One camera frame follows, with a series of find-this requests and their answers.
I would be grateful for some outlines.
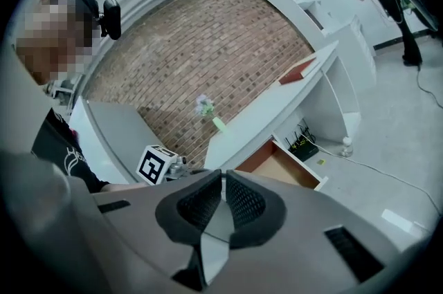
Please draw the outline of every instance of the vent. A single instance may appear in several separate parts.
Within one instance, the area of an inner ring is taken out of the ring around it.
[[[383,269],[383,265],[343,226],[327,230],[325,235],[361,283]]]

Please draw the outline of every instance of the brick wall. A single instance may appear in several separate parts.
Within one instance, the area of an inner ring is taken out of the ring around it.
[[[195,115],[197,96],[228,123],[310,53],[265,0],[171,0],[116,42],[84,95],[134,105],[168,149],[201,167],[217,130]]]

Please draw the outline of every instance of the plastic bottle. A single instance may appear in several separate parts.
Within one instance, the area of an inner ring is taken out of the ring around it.
[[[354,152],[354,147],[352,146],[352,139],[348,136],[343,138],[343,150],[341,151],[341,156],[349,158]]]

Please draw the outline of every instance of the white floor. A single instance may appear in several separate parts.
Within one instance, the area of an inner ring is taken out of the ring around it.
[[[443,104],[443,48],[431,38],[419,40],[423,56],[420,83]],[[425,189],[443,204],[443,109],[417,87],[417,69],[401,62],[402,45],[379,51],[377,86],[359,96],[362,121],[351,159],[393,174]],[[337,154],[340,147],[320,142]],[[320,166],[320,159],[326,163]],[[378,227],[400,249],[425,237],[438,212],[428,196],[372,169],[319,152],[307,161],[329,177],[321,192],[330,195]]]

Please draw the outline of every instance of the black shirt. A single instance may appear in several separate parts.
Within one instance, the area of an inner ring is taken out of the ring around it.
[[[37,134],[33,153],[56,164],[67,176],[81,178],[90,193],[99,192],[109,182],[100,181],[89,169],[82,150],[64,119],[50,110]]]

